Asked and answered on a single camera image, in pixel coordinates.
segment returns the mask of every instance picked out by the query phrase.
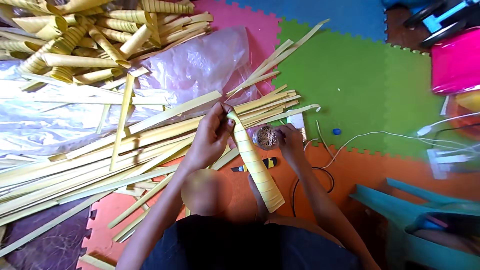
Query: yellow and black knife handle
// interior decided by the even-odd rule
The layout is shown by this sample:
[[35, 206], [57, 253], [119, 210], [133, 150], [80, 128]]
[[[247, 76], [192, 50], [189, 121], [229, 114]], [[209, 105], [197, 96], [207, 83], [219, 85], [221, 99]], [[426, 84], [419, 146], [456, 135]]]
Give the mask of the yellow and black knife handle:
[[[273, 158], [266, 158], [266, 159], [263, 159], [262, 160], [265, 164], [265, 166], [267, 167], [267, 169], [270, 169], [272, 167], [274, 167], [277, 163], [277, 160], [275, 157]], [[245, 166], [245, 164], [243, 164], [242, 166], [240, 167], [235, 167], [235, 168], [231, 168], [232, 171], [234, 172], [248, 172], [248, 169], [247, 169], [247, 166]]]

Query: person's right hand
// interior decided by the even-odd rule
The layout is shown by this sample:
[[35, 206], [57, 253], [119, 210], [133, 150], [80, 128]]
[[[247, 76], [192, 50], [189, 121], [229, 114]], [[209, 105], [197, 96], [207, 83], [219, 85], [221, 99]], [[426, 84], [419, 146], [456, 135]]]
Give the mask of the person's right hand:
[[303, 152], [303, 136], [291, 123], [274, 128], [277, 139], [280, 143], [282, 156], [295, 169], [306, 163], [307, 159]]

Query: blue foam mat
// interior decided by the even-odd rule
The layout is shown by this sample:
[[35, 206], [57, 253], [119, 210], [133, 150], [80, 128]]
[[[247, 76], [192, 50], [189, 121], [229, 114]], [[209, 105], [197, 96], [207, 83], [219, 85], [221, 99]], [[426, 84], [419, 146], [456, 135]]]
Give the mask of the blue foam mat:
[[328, 28], [342, 34], [351, 33], [373, 41], [385, 41], [386, 15], [380, 0], [226, 0], [238, 3], [239, 7], [249, 6], [253, 11], [262, 10], [265, 14], [274, 13], [288, 21], [296, 19], [299, 24], [310, 27], [330, 18]]

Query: person's left hand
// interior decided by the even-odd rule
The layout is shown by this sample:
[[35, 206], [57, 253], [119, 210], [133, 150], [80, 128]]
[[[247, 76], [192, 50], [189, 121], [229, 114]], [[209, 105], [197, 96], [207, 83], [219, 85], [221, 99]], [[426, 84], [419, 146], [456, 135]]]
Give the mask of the person's left hand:
[[192, 169], [200, 170], [210, 166], [220, 158], [227, 146], [227, 139], [235, 122], [227, 119], [233, 107], [217, 102], [206, 116], [200, 120], [197, 134], [183, 162]]

